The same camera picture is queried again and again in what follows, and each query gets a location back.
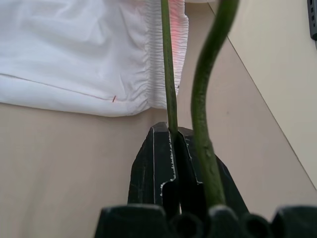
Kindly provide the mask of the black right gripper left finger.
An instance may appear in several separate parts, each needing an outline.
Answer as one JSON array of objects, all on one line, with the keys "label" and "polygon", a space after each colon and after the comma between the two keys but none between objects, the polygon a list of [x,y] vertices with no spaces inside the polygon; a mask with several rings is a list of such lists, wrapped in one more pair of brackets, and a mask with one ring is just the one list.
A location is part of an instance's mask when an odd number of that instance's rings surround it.
[{"label": "black right gripper left finger", "polygon": [[152,127],[133,162],[128,203],[154,204],[166,216],[179,214],[179,187],[176,156],[165,122]]}]

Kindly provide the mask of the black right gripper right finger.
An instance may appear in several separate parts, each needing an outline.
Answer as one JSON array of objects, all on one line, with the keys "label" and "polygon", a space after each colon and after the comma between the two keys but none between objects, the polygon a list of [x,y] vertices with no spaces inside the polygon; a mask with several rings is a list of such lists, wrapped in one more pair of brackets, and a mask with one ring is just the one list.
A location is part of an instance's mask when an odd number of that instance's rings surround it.
[{"label": "black right gripper right finger", "polygon": [[[176,165],[179,177],[179,196],[183,211],[195,216],[207,214],[204,184],[200,172],[200,163],[196,156],[193,139],[193,130],[184,127],[178,128],[178,137],[175,142]],[[226,205],[237,216],[248,213],[249,210],[227,168],[217,158],[217,166],[224,188]]]}]

